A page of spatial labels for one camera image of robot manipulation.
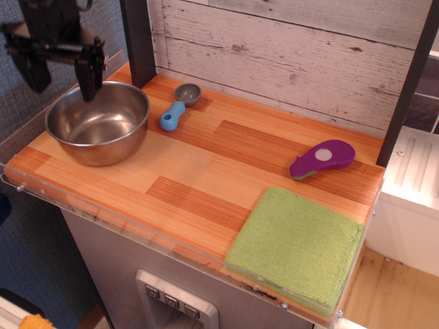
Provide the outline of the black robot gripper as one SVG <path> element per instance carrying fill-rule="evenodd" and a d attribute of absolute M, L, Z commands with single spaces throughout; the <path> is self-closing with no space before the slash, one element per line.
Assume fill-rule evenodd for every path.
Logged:
<path fill-rule="evenodd" d="M 47 61 L 75 64 L 85 102 L 94 100 L 105 70 L 104 39 L 81 26 L 93 2 L 19 1 L 23 22 L 3 23 L 8 54 L 27 85 L 42 93 L 51 83 Z"/>

